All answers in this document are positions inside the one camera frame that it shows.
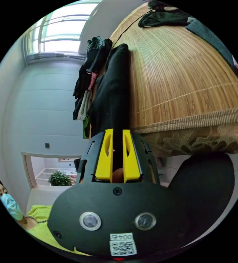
label sticker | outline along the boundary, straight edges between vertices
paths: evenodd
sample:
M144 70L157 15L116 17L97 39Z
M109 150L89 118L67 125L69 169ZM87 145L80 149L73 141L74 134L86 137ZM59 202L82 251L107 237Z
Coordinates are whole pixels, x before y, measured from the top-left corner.
M133 233L110 234L110 251L112 256L136 255Z

yellow plastic part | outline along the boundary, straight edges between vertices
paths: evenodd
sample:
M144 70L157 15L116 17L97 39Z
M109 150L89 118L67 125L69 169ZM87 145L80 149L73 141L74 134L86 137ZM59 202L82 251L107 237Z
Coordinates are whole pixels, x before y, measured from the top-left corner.
M130 130L123 130L123 170L124 182L128 180L138 180L140 178L139 166Z
M98 164L96 168L97 180L109 180L113 178L113 129L105 130L103 144L100 150Z

doorway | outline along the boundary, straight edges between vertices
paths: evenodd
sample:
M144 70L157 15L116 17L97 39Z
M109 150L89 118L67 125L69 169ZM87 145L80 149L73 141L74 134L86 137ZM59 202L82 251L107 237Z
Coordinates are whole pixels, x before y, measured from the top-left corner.
M49 182L50 176L59 171L68 176L72 185L77 181L77 170L74 161L80 156L42 155L21 153L23 165L30 188L53 190Z

blue face mask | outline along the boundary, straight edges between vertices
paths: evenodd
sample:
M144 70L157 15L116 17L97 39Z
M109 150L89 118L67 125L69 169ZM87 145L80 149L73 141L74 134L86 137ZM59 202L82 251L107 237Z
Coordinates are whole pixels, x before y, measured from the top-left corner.
M22 220L23 214L19 208L19 205L16 203L11 195L3 194L1 197L1 202L15 220Z

potted plant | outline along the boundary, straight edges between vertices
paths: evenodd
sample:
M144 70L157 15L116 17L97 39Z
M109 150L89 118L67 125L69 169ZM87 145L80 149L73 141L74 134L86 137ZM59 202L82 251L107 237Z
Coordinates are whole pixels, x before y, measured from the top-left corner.
M72 180L69 176L67 176L65 173L62 173L60 171L54 172L48 182L51 186L71 186Z

